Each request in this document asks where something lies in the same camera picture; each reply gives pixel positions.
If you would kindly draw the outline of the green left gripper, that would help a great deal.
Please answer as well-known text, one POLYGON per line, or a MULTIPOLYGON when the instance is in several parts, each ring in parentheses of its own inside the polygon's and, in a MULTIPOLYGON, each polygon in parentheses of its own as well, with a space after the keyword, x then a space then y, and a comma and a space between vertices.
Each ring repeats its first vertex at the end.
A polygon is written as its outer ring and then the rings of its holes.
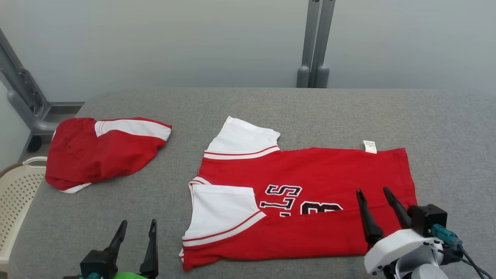
MULTIPOLYGON (((127 220, 123 220, 117 229, 105 251, 119 252, 120 246, 125 239, 127 220)), ((113 279, 150 279, 159 275, 158 245, 157 245, 157 221, 152 219, 149 229, 149 242, 143 263, 140 265, 140 273, 117 272, 113 279)))

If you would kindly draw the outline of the crumpled red and white garment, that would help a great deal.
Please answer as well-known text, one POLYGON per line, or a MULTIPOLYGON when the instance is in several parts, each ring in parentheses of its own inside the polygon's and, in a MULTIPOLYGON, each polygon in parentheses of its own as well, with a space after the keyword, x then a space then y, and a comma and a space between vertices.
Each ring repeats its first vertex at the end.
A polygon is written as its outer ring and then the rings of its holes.
POLYGON ((45 180, 67 194, 146 166, 166 145, 172 126, 136 117, 71 118, 58 124, 48 150, 45 180))

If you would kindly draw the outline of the cream plastic laundry basket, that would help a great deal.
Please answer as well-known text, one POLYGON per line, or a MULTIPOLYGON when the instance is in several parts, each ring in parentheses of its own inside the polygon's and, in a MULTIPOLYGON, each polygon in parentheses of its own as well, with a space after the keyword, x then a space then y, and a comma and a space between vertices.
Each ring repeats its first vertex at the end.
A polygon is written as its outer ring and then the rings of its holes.
POLYGON ((0 171, 0 273, 9 272, 11 250, 44 180, 46 161, 32 157, 0 171))

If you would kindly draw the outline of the red jersey with black lettering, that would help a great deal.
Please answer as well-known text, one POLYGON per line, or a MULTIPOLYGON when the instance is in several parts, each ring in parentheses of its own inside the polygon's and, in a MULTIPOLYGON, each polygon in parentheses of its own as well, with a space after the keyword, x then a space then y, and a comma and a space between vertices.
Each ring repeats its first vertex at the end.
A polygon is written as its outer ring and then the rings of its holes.
POLYGON ((405 207, 417 204, 404 148, 281 150, 279 137, 227 118, 188 184, 193 211, 179 253, 184 271, 223 259, 364 255, 358 189, 385 236, 401 227, 383 188, 405 207))

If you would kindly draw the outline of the grey fabric cushion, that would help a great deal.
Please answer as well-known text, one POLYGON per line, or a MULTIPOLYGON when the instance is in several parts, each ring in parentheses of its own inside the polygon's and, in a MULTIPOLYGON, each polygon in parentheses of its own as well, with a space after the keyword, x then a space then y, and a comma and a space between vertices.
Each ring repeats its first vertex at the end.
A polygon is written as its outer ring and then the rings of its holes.
POLYGON ((172 125, 153 161, 138 173, 73 195, 40 185, 11 251, 8 279, 79 274, 92 249, 105 248, 122 220, 120 271, 143 261, 158 222, 164 279, 374 279, 360 257, 221 261, 183 272, 178 254, 191 217, 187 184, 228 116, 281 133, 284 150, 312 146, 406 148, 419 204, 448 212, 448 228, 496 279, 496 93, 455 90, 159 88, 101 94, 77 114, 97 120, 142 116, 172 125))

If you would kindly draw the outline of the grey double metal post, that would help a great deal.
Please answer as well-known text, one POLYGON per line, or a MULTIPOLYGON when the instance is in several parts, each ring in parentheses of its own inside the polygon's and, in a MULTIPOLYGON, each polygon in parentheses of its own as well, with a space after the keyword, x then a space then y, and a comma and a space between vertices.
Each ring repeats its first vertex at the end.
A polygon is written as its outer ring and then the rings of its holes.
POLYGON ((296 75, 296 87, 326 88, 330 68, 325 55, 336 0, 308 0, 305 37, 301 66, 296 75))

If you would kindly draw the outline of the grey metal frame with bracket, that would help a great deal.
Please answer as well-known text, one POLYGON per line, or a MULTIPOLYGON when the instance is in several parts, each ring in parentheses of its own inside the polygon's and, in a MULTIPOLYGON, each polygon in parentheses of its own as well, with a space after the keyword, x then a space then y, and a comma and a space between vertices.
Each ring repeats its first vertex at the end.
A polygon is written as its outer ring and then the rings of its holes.
POLYGON ((0 29, 0 79, 7 83, 7 99, 30 129, 25 150, 37 152, 48 143, 59 122, 74 117, 83 102, 48 102, 28 69, 0 29))

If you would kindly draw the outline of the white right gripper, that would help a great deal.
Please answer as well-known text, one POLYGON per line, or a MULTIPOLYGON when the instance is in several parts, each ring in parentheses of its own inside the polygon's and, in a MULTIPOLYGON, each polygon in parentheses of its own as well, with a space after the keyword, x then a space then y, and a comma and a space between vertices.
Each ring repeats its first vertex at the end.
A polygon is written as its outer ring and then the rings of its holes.
POLYGON ((383 230, 375 222, 361 189, 356 191, 365 241, 374 245, 364 256, 365 270, 377 275, 390 267, 394 276, 420 273, 419 268, 430 265, 440 269, 443 261, 441 241, 435 237, 423 237, 411 228, 411 217, 406 208, 388 187, 383 188, 388 204, 393 208, 402 230, 383 238, 383 230))

